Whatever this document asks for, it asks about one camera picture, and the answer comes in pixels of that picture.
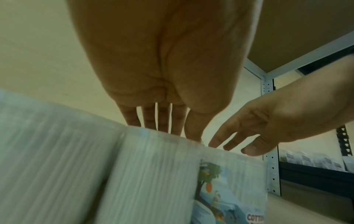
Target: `perforated metal post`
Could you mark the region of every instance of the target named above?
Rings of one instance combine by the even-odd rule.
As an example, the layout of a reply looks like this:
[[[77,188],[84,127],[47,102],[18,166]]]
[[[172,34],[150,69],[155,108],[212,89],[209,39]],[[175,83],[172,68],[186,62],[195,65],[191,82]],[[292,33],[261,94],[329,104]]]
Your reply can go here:
[[[273,79],[261,80],[261,94],[267,94],[274,89]],[[278,147],[263,156],[263,160],[268,163],[268,192],[281,196],[279,179],[279,152]]]

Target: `fingernail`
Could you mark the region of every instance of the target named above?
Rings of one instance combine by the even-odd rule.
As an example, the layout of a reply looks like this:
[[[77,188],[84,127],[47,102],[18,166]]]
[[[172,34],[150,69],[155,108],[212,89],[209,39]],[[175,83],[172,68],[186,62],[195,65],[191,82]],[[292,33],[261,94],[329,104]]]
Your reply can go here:
[[[249,156],[258,156],[258,149],[254,147],[253,145],[248,145],[244,148],[245,154]]]

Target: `dark shelf edge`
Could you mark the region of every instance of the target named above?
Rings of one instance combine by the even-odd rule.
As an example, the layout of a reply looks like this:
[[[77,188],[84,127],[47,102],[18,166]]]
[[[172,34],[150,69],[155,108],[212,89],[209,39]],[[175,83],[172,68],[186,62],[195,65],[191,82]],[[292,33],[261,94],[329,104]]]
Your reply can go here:
[[[354,174],[279,162],[279,177],[292,183],[354,199]]]

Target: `finger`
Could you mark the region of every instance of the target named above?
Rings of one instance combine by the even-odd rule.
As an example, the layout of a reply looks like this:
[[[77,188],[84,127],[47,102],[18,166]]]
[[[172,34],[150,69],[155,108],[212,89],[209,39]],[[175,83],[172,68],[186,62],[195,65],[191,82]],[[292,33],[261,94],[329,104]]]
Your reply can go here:
[[[157,104],[157,129],[163,132],[169,132],[171,104],[162,102]]]
[[[282,125],[270,121],[264,130],[264,134],[258,136],[248,146],[243,148],[241,152],[249,156],[260,156],[272,151],[278,144],[283,133]]]
[[[238,146],[245,139],[247,139],[248,137],[253,136],[255,134],[256,134],[255,132],[249,131],[249,130],[239,131],[227,144],[224,145],[223,148],[226,151],[230,151],[233,148],[235,148],[236,146]]]
[[[172,105],[172,125],[171,134],[180,136],[185,122],[185,117],[187,115],[186,105]]]
[[[230,117],[225,123],[221,125],[219,130],[215,133],[213,138],[209,142],[209,147],[216,148],[226,141],[232,134],[239,131],[241,127],[240,116],[237,112]]]
[[[155,103],[141,107],[145,128],[156,130]]]
[[[127,125],[141,127],[141,123],[136,112],[136,107],[127,107],[124,105],[118,105],[118,107]]]
[[[204,129],[215,115],[215,113],[201,114],[190,110],[184,124],[186,138],[201,142]]]

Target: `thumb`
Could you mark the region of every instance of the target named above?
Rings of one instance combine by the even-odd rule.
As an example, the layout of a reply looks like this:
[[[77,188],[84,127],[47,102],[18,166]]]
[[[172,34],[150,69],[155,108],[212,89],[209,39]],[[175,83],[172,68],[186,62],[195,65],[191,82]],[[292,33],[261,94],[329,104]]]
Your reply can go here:
[[[241,152],[249,156],[260,156],[272,151],[279,144],[279,136],[281,133],[280,127],[275,125],[268,125],[265,129],[264,135],[258,136],[248,146],[244,147]]]

